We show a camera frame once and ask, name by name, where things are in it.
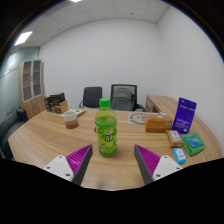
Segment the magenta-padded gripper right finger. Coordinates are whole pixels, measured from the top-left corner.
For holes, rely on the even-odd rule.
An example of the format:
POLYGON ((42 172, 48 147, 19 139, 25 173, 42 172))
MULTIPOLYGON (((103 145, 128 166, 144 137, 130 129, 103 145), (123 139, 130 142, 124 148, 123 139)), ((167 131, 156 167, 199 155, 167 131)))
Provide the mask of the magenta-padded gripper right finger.
POLYGON ((145 185, 182 169, 168 155, 159 156, 140 145, 134 146, 134 156, 145 185))

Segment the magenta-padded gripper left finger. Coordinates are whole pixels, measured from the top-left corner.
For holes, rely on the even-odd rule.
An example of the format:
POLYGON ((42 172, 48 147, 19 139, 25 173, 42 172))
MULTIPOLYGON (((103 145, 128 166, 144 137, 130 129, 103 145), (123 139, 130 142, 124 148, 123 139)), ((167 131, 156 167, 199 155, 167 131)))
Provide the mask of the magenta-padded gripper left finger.
POLYGON ((58 155, 44 167, 44 170, 81 185, 92 155, 92 145, 87 145, 67 156, 58 155))

